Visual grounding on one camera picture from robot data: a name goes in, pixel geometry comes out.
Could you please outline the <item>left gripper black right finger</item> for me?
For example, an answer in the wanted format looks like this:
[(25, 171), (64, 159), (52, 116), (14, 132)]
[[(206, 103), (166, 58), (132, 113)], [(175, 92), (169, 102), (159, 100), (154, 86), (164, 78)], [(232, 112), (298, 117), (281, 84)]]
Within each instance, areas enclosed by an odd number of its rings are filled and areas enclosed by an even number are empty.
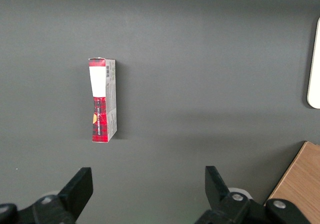
[(205, 167), (205, 193), (210, 209), (196, 223), (310, 223), (288, 200), (273, 198), (262, 205), (229, 191), (215, 166)]

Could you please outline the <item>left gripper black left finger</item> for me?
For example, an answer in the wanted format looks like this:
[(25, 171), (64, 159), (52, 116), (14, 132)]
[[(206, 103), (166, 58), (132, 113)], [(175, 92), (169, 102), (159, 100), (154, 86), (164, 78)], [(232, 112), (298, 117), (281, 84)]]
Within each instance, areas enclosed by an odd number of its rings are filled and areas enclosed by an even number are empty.
[(45, 195), (24, 209), (2, 203), (0, 222), (76, 223), (93, 193), (91, 170), (82, 167), (57, 194)]

